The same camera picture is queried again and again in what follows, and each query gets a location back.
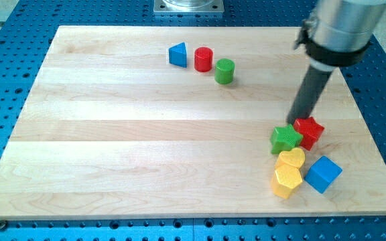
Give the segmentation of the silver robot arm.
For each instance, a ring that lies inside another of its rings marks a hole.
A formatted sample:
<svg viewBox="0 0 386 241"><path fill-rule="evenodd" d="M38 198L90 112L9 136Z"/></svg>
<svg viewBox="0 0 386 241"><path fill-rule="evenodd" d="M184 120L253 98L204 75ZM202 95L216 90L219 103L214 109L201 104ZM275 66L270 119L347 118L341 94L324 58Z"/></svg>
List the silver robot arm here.
<svg viewBox="0 0 386 241"><path fill-rule="evenodd" d="M385 9L386 0L319 0L294 47L303 44L310 65L322 72L357 64Z"/></svg>

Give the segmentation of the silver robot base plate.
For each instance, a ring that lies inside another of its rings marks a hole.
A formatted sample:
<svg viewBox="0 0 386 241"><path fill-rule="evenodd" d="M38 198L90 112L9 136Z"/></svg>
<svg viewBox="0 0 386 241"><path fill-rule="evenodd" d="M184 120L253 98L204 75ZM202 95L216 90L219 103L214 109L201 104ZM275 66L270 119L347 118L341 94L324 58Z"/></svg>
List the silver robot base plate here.
<svg viewBox="0 0 386 241"><path fill-rule="evenodd" d="M155 0L155 14L223 13L223 0Z"/></svg>

